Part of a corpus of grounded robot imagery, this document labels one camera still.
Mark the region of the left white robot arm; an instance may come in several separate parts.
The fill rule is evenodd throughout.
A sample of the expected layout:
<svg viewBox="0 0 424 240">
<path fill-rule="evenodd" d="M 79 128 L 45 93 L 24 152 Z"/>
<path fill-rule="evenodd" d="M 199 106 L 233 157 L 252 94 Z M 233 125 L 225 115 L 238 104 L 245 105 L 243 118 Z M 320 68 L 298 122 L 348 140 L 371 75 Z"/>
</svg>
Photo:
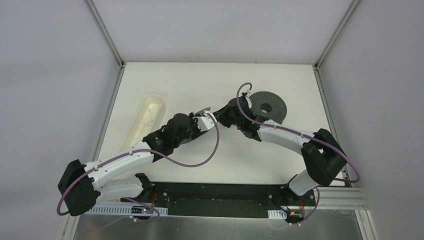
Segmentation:
<svg viewBox="0 0 424 240">
<path fill-rule="evenodd" d="M 204 161 L 188 164 L 170 157 L 180 145 L 199 138 L 211 129 L 215 129 L 217 140 L 212 153 Z M 144 173 L 128 178 L 118 177 L 161 159 L 185 168 L 203 166 L 216 154 L 219 134 L 218 121 L 207 109 L 197 114 L 178 113 L 160 129 L 111 157 L 88 163 L 73 160 L 66 166 L 57 185 L 61 197 L 56 213 L 75 217 L 88 212 L 96 203 L 126 197 L 147 202 L 152 198 L 153 189 Z"/>
</svg>

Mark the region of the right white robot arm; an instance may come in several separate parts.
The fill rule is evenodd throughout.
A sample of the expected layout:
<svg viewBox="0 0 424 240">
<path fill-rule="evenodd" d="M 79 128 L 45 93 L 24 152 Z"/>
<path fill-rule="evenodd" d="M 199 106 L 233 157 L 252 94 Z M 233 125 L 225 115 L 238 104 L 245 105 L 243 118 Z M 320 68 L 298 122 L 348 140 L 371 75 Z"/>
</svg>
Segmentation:
<svg viewBox="0 0 424 240">
<path fill-rule="evenodd" d="M 302 156 L 305 170 L 291 178 L 282 189 L 284 200 L 296 205 L 313 188 L 329 186 L 347 162 L 342 157 L 342 148 L 328 130 L 321 128 L 304 135 L 293 128 L 283 130 L 286 109 L 282 100 L 249 104 L 241 97 L 231 99 L 213 114 L 221 125 L 235 126 L 249 139 L 276 144 Z"/>
</svg>

